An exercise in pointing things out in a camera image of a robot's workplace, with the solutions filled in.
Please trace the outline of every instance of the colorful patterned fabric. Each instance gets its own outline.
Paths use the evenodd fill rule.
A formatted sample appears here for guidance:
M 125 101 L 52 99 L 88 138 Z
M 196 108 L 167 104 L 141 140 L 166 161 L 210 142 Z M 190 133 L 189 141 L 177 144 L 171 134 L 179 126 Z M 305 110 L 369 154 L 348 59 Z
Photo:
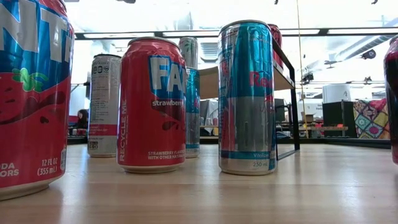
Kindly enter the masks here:
M 354 116 L 358 138 L 390 139 L 386 99 L 354 102 Z

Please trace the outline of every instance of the person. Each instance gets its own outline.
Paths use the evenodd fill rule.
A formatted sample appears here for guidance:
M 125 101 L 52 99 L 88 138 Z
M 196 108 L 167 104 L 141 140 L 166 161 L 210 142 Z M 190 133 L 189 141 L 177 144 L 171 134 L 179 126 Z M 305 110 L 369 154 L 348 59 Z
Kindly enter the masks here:
M 77 123 L 74 125 L 74 128 L 88 128 L 88 112 L 87 110 L 80 110 L 77 112 Z

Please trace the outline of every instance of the wooden tabletop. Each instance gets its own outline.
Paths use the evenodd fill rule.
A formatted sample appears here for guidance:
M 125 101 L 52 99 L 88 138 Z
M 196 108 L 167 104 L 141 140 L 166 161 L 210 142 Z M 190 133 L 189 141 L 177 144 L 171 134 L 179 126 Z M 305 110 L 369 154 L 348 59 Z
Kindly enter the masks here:
M 301 145 L 260 177 L 220 172 L 217 145 L 166 174 L 124 173 L 114 159 L 69 146 L 50 188 L 0 202 L 16 223 L 398 223 L 398 166 L 386 149 Z M 279 145 L 279 152 L 292 149 Z

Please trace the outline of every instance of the silver can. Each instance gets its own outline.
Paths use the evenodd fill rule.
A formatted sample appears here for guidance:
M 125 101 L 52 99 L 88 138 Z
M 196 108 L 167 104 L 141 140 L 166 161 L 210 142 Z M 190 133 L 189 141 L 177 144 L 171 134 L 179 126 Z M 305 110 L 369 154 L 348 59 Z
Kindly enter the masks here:
M 199 71 L 187 67 L 186 158 L 199 156 L 200 148 L 200 76 Z
M 198 69 L 198 39 L 195 37 L 181 37 L 178 43 L 185 65 Z
M 90 83 L 88 154 L 116 156 L 121 57 L 99 54 L 94 57 Z
M 264 175 L 276 168 L 272 35 L 260 21 L 239 21 L 218 36 L 219 165 Z

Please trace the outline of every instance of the pink can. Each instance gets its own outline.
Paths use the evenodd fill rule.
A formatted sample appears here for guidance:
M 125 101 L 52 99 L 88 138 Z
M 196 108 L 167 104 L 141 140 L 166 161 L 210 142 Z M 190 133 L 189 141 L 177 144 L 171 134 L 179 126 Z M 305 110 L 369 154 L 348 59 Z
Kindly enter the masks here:
M 280 33 L 278 26 L 275 24 L 268 24 L 268 26 L 271 28 L 271 34 L 273 38 L 279 44 L 279 47 L 282 48 L 282 34 Z M 274 51 L 274 60 L 282 69 L 284 69 L 284 63 L 282 59 L 279 57 L 279 55 L 276 54 L 275 51 Z

